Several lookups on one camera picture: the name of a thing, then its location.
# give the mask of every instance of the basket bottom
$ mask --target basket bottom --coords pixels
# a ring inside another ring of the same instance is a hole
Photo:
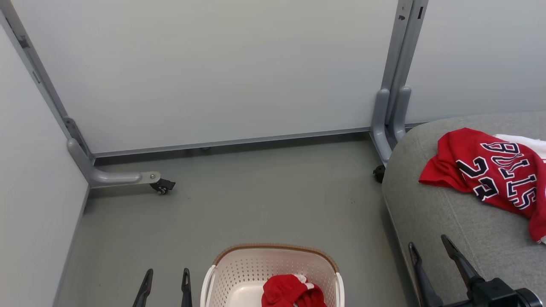
[[[229,294],[225,307],[262,307],[265,281],[242,282]]]

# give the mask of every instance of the white wall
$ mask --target white wall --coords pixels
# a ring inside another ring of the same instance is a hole
[[[52,306],[87,182],[1,23],[0,305]]]
[[[94,153],[367,127],[397,0],[13,0]]]
[[[544,0],[431,0],[406,122],[546,110],[545,11]]]

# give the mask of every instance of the gray couch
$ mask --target gray couch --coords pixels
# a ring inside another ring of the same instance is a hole
[[[390,158],[383,194],[415,285],[408,243],[414,242],[436,292],[445,304],[466,299],[466,288],[440,239],[448,235],[481,276],[500,277],[546,299],[546,245],[529,237],[528,220],[481,203],[474,195],[418,182],[445,133],[468,127],[488,134],[546,140],[546,112],[465,116],[418,126]]]

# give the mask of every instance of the basket perforated side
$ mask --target basket perforated side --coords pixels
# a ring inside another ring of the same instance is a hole
[[[328,307],[336,306],[335,262],[325,253],[291,245],[238,245],[215,260],[209,307],[225,307],[230,291],[241,283],[262,282],[281,274],[303,274],[324,293]]]

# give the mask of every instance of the white plastic basket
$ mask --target white plastic basket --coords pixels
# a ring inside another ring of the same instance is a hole
[[[302,274],[319,286],[327,307],[345,307],[343,279],[324,252],[280,244],[236,245],[223,251],[205,275],[200,307],[261,307],[272,276]]]

